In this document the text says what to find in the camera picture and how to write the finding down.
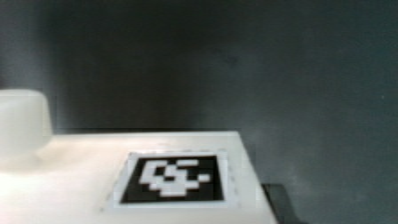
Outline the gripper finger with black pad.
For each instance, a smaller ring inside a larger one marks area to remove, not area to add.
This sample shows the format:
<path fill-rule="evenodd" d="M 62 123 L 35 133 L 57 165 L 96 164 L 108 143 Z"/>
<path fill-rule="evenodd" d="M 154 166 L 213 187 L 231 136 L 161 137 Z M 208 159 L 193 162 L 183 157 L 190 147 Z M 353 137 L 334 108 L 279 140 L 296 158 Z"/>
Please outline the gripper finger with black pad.
<path fill-rule="evenodd" d="M 309 224 L 298 219 L 286 188 L 280 184 L 261 184 L 279 224 Z"/>

